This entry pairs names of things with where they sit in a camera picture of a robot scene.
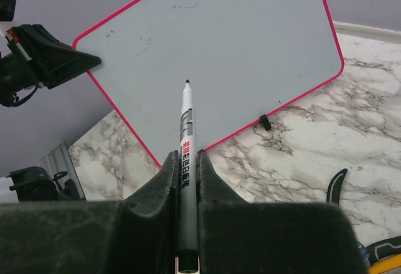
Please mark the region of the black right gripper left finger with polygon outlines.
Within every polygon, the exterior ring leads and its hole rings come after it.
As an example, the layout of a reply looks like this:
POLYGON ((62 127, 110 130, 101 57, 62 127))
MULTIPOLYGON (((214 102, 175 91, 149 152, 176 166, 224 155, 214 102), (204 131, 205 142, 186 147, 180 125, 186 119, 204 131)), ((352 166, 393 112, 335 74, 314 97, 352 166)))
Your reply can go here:
POLYGON ((2 273, 173 273, 179 162, 123 201, 1 206, 2 273))

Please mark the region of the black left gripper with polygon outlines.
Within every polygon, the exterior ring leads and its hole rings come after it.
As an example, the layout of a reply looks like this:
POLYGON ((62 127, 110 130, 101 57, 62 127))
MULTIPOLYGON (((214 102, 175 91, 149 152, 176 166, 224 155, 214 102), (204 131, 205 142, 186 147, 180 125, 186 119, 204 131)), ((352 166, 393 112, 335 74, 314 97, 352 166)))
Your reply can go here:
POLYGON ((74 50, 40 24, 6 29, 16 0, 1 0, 1 35, 11 53, 1 57, 1 105, 19 107, 40 87, 52 89, 101 64, 98 56, 74 50))

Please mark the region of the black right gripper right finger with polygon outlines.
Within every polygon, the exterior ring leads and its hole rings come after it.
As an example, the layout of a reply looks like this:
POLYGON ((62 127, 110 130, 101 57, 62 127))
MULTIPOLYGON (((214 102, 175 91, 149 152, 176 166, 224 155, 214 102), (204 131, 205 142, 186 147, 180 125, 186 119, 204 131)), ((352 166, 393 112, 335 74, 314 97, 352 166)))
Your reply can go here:
POLYGON ((349 220, 328 203, 249 203, 199 152, 202 273, 366 273, 349 220))

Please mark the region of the green whiteboard marker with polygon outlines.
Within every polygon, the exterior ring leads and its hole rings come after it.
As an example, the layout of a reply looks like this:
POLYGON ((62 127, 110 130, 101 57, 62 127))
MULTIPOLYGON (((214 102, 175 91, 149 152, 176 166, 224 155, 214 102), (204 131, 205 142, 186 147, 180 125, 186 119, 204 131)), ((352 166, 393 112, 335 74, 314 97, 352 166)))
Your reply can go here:
POLYGON ((189 80, 185 81, 182 92, 179 140, 178 271, 180 273, 196 273, 199 271, 196 189, 197 139, 194 98, 189 80))

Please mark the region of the pink framed whiteboard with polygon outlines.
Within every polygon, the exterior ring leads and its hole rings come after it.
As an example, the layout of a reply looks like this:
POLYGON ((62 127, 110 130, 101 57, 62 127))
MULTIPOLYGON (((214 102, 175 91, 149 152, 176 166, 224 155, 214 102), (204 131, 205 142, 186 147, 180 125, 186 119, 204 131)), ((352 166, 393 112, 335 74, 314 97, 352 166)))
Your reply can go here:
POLYGON ((326 0, 134 0, 73 42, 156 164, 179 147, 182 91, 194 91, 209 150, 336 79, 344 59, 326 0))

